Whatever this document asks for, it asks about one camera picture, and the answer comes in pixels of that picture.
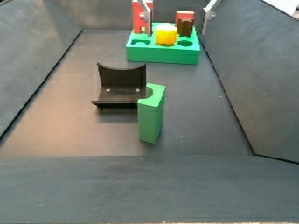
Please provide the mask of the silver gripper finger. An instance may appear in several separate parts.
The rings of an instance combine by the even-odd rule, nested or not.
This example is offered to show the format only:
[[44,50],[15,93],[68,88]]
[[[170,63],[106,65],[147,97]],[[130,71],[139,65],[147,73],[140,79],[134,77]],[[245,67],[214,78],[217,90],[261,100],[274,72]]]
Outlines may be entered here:
[[210,0],[207,6],[203,8],[205,18],[203,18],[203,24],[202,24],[202,30],[201,30],[202,35],[206,34],[209,22],[211,21],[213,18],[217,17],[217,12],[214,10],[217,9],[221,2],[222,0]]
[[146,34],[148,37],[151,37],[152,36],[152,10],[147,6],[146,0],[136,0],[136,1],[142,7],[142,12],[139,13],[139,17],[146,22]]

